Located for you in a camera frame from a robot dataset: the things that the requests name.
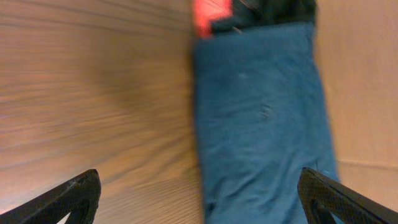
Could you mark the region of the blue denim shorts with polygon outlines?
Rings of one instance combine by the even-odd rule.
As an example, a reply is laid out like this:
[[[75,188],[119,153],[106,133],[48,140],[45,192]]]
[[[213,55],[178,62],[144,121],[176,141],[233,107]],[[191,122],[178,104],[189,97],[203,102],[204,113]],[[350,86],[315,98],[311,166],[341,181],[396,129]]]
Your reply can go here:
[[[196,42],[206,223],[305,223],[302,169],[338,178],[314,36],[297,22]]]

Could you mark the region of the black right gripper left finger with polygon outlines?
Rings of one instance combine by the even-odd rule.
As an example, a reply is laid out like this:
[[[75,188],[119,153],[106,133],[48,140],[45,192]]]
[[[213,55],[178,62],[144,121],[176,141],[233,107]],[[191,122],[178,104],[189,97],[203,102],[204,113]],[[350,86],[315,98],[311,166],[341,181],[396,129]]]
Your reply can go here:
[[[98,209],[101,182],[89,169],[38,197],[1,214],[1,224],[92,224]]]

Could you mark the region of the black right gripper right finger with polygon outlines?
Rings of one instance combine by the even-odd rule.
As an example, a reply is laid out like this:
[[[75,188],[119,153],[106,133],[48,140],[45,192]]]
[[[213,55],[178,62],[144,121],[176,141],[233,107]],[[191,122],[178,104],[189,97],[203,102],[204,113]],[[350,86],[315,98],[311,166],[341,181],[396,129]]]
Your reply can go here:
[[[395,224],[397,212],[345,187],[320,172],[302,169],[298,194],[310,224]]]

